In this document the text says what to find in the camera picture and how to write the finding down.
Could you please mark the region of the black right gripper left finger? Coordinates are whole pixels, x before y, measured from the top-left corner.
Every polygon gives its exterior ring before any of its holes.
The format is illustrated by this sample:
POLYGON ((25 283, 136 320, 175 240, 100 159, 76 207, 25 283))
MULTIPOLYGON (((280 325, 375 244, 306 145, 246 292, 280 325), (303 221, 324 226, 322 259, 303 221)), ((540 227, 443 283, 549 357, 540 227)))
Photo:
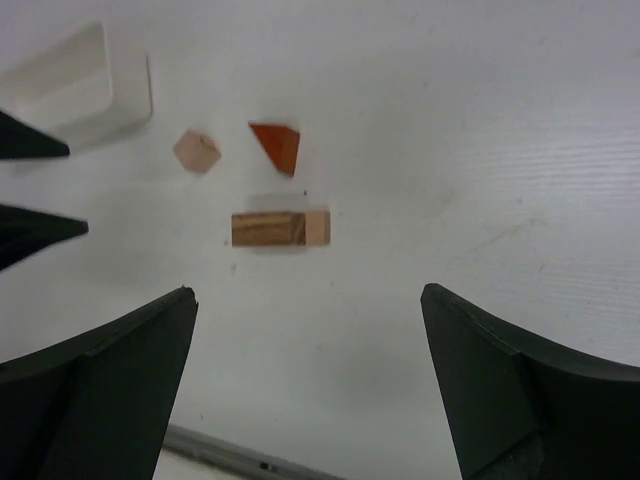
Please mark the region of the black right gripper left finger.
POLYGON ((2 478, 152 478, 197 311, 180 287, 2 363, 2 478))

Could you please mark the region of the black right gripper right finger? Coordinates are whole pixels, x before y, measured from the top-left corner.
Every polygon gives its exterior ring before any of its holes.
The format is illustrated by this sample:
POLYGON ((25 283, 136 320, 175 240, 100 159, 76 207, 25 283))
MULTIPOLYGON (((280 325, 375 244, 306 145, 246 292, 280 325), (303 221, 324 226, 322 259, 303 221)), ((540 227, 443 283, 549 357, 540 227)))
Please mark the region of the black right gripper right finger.
POLYGON ((638 368, 560 345, 435 283, 421 307, 463 478, 638 478, 638 368))

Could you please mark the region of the orange triangular wood block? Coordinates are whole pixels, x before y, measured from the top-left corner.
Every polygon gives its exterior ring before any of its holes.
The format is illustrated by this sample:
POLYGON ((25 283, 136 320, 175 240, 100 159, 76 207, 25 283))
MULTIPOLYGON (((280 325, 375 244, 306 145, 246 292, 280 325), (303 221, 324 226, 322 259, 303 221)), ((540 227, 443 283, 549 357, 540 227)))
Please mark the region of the orange triangular wood block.
POLYGON ((296 171, 300 132, 287 125, 250 122, 249 127, 281 174, 293 177, 296 171))

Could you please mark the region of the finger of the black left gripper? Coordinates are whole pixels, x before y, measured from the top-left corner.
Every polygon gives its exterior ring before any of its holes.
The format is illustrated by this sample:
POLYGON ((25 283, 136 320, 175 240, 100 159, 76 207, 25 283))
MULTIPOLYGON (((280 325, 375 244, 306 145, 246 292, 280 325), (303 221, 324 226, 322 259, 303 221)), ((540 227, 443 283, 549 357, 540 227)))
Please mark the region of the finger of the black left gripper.
POLYGON ((2 204, 1 270, 88 232, 84 220, 2 204))
POLYGON ((66 158, 69 146, 0 112, 0 155, 2 160, 66 158))

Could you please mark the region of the white plastic tray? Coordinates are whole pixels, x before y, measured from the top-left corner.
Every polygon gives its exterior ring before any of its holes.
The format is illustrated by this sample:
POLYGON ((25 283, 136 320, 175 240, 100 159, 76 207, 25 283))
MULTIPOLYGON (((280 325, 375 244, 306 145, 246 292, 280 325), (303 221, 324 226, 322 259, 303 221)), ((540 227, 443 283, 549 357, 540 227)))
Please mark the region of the white plastic tray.
POLYGON ((1 74, 1 109, 78 151, 152 116, 148 56, 127 30, 95 21, 1 74))

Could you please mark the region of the long light wood block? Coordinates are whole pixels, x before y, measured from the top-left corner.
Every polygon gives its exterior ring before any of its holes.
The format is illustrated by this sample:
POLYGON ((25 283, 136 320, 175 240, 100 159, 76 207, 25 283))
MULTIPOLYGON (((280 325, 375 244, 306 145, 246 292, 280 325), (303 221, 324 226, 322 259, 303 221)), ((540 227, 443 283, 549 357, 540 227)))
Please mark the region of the long light wood block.
POLYGON ((305 246, 327 246, 331 241, 331 214, 327 210, 307 211, 305 219, 305 246))

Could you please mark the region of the light wood cube block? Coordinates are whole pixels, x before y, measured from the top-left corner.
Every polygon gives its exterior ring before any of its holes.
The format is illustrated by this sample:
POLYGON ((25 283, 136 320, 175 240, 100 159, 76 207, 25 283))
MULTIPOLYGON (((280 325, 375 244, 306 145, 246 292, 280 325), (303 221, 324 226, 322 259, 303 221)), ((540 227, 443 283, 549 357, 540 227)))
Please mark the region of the light wood cube block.
POLYGON ((182 167, 196 175, 206 174, 221 158, 215 142, 205 133, 188 129, 173 146, 182 167))

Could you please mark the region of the striped dark wood block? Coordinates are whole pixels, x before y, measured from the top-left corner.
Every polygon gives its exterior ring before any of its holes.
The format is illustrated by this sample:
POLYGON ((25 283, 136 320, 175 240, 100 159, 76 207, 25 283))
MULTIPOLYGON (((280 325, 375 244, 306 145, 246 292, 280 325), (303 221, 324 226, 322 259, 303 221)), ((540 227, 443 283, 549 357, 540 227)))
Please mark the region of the striped dark wood block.
POLYGON ((306 220, 298 212, 239 213, 231 217, 233 247, 302 246, 306 220))

